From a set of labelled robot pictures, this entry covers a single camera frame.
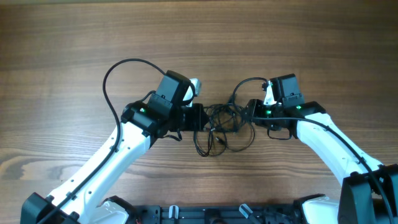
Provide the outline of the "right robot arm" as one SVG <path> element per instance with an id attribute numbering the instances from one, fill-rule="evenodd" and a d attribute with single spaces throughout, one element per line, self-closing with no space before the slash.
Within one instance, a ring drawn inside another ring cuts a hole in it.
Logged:
<path id="1" fill-rule="evenodd" d="M 385 166 L 358 147 L 316 101 L 306 102 L 295 74 L 263 79 L 263 100 L 252 99 L 243 118 L 268 132 L 287 129 L 331 170 L 339 200 L 316 194 L 295 201 L 295 223 L 397 223 L 397 164 Z"/>

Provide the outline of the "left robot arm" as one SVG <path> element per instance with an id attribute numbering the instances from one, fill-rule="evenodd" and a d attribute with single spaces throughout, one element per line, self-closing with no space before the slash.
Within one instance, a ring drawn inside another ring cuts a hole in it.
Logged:
<path id="1" fill-rule="evenodd" d="M 158 139 L 181 139 L 181 131 L 199 131 L 207 116 L 194 103 L 201 82 L 171 70 L 156 91 L 128 104 L 115 130 L 70 179 L 46 197 L 33 193 L 22 205 L 21 223 L 139 223 L 134 207 L 104 195 Z"/>

